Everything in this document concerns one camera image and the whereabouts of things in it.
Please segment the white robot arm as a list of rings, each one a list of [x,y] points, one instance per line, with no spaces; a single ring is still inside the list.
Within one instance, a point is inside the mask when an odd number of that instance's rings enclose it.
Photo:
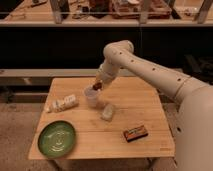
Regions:
[[[103,55],[104,62],[95,81],[102,89],[124,68],[179,104],[176,171],[213,171],[213,86],[135,56],[134,45],[129,40],[107,44]]]

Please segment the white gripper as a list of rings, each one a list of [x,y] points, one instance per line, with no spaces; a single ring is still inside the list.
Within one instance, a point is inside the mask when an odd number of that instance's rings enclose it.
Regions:
[[[95,91],[103,91],[117,77],[117,67],[111,64],[101,64],[93,85]]]

